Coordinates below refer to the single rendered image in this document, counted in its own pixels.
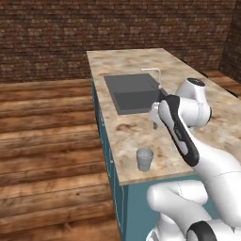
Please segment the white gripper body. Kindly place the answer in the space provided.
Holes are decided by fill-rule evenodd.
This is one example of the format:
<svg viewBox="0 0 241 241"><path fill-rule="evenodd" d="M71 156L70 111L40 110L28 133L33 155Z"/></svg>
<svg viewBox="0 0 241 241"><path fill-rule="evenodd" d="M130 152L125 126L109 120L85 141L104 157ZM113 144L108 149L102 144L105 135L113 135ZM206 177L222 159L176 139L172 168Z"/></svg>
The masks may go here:
<svg viewBox="0 0 241 241"><path fill-rule="evenodd" d="M158 115L158 107L159 107L159 103L158 102L154 102L152 104L152 107L149 111L149 120L152 121L155 124L160 124L161 120L159 118Z"/></svg>

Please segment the grey kitchen sink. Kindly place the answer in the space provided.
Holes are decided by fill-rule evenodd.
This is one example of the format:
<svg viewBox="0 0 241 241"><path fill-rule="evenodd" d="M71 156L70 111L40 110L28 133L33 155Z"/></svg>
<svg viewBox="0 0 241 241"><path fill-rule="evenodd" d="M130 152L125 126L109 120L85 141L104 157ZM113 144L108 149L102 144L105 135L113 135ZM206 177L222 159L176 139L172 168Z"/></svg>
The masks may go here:
<svg viewBox="0 0 241 241"><path fill-rule="evenodd" d="M168 96L148 73L106 75L104 80L119 115L147 113Z"/></svg>

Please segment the clear glass cup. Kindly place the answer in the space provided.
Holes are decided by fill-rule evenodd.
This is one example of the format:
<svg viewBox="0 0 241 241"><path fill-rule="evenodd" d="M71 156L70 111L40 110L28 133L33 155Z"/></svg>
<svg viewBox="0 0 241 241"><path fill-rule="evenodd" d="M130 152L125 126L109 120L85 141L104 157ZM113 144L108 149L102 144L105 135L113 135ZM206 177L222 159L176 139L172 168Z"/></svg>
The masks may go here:
<svg viewBox="0 0 241 241"><path fill-rule="evenodd" d="M140 171L146 172L151 167L153 150L150 148L139 148L137 150L137 167Z"/></svg>

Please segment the silver faucet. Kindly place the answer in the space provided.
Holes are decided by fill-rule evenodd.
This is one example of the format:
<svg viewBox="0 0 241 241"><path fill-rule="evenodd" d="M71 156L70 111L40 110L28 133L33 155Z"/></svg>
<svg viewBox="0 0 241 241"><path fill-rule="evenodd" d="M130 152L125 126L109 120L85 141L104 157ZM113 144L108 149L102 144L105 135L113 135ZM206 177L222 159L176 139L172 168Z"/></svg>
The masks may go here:
<svg viewBox="0 0 241 241"><path fill-rule="evenodd" d="M158 73L158 88L162 88L162 83L161 83L161 70L159 68L141 68L140 69L142 72L149 72L149 71L154 71Z"/></svg>

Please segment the teal island cabinet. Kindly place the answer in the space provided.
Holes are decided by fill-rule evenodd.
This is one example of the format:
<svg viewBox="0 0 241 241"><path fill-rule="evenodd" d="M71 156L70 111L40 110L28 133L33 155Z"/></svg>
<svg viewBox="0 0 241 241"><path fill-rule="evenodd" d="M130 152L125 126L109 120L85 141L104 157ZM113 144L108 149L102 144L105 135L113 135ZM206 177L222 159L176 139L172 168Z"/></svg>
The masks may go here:
<svg viewBox="0 0 241 241"><path fill-rule="evenodd" d="M120 241L145 241L158 221L158 214L147 203L148 187L196 180L198 175L182 162L166 127L153 129L148 112L117 113L104 77L92 80L92 96ZM139 148L153 150L146 172L137 167Z"/></svg>

